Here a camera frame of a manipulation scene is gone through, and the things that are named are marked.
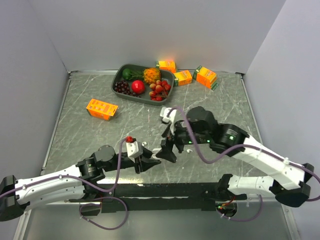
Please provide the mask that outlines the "white gold-rimmed charging case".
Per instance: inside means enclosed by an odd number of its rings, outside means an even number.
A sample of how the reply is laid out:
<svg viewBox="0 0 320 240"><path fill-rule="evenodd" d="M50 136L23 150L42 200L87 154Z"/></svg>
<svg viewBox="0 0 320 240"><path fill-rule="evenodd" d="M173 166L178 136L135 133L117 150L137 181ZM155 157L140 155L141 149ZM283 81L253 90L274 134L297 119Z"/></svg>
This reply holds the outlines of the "white gold-rimmed charging case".
<svg viewBox="0 0 320 240"><path fill-rule="evenodd" d="M152 156L151 156L152 159L155 159L155 160L162 160L162 149L161 148L154 148L152 150Z"/></svg>

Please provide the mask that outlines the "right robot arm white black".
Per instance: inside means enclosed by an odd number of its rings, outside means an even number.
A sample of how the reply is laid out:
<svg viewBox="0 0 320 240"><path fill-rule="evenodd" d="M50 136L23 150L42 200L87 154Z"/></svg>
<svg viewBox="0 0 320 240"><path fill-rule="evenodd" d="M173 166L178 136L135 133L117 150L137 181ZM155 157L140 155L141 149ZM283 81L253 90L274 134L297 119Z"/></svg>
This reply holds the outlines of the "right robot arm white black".
<svg viewBox="0 0 320 240"><path fill-rule="evenodd" d="M161 121L167 125L161 148L156 158L171 163L177 161L173 148L182 153L186 145L193 145L200 159L213 164L228 156L265 173L265 176L247 177L224 174L218 182L216 196L220 201L240 195L258 195L275 198L279 203L298 208L310 198L307 182L315 177L314 166L297 164L269 150L253 136L234 124L218 123L212 112L201 106L183 114L182 122L175 119L178 107L163 107Z"/></svg>

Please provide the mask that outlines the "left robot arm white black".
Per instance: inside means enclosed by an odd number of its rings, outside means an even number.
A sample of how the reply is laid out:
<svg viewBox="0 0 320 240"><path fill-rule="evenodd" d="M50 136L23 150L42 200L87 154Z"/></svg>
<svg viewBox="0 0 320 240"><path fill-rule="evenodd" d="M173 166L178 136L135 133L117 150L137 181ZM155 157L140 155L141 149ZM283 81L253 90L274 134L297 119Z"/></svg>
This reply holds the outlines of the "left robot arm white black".
<svg viewBox="0 0 320 240"><path fill-rule="evenodd" d="M0 220L10 221L25 211L58 201L93 201L102 190L97 182L106 172L134 168L137 174L143 173L161 163L152 156L150 150L132 143L128 152L120 153L103 145L90 157L57 172L27 179L6 176L0 183Z"/></svg>

